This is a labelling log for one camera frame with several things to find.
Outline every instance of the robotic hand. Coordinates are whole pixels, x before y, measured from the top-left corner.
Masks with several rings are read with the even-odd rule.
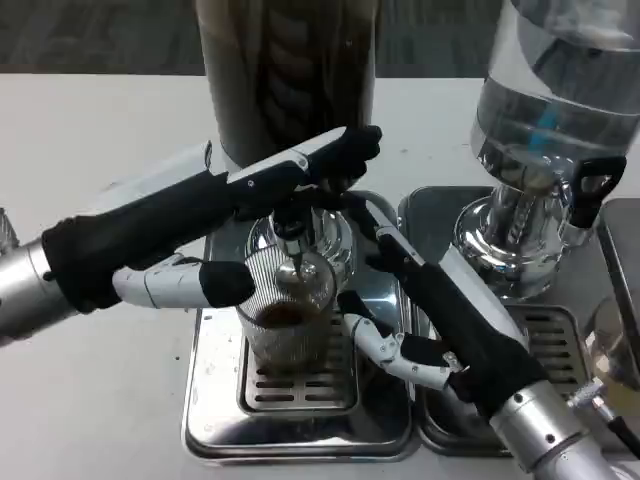
[[[438,331],[435,341],[387,334],[354,292],[338,299],[360,350],[391,375],[451,388],[473,403],[526,472],[536,478],[615,480],[614,470],[549,383],[508,312],[451,247],[425,261],[371,202],[343,195],[352,219],[380,255],[370,265],[392,273]]]
[[[0,242],[0,341],[121,301],[240,304],[255,289],[243,264],[184,258],[176,248],[232,217],[265,216],[297,195],[322,197],[319,186],[352,182],[378,155],[381,136],[374,126],[337,128],[234,174],[209,171],[209,143],[199,154],[207,167],[200,173],[106,212],[63,220],[22,247]]]

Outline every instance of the metal grate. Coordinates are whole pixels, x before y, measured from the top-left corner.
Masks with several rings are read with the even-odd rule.
[[[342,322],[331,320],[331,335],[322,363],[305,372],[275,371],[261,368],[245,345],[245,379],[241,399],[253,412],[330,411],[342,412],[356,403],[355,351],[342,335]]]
[[[587,382],[587,370],[575,322],[571,314],[560,307],[514,306],[511,315],[529,333],[531,353],[547,370],[551,383],[567,399]]]

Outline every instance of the white countertop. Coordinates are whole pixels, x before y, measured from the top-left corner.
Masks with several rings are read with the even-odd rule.
[[[383,149],[358,187],[398,205],[420,186],[489,184],[468,145],[481,86],[479,79],[378,80],[374,122]],[[109,183],[207,139],[217,131],[204,77],[0,75],[0,206],[27,241],[84,209]],[[637,145],[618,196],[640,196],[634,157]],[[202,242],[189,252],[200,254]],[[3,478],[521,476],[509,460],[446,458],[424,447],[390,464],[204,465],[180,439],[194,323],[193,311],[119,305],[0,350]]]

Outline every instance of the floor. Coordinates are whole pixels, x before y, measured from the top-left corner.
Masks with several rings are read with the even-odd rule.
[[[501,0],[382,2],[379,77],[485,75]],[[0,0],[0,73],[201,75],[192,3]]]

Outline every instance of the espresso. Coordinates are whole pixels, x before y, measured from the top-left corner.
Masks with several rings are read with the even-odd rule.
[[[223,148],[246,167],[370,122],[378,0],[197,0]]]
[[[302,306],[292,302],[279,302],[269,305],[255,319],[263,328],[295,327],[317,317],[319,312],[311,306]]]

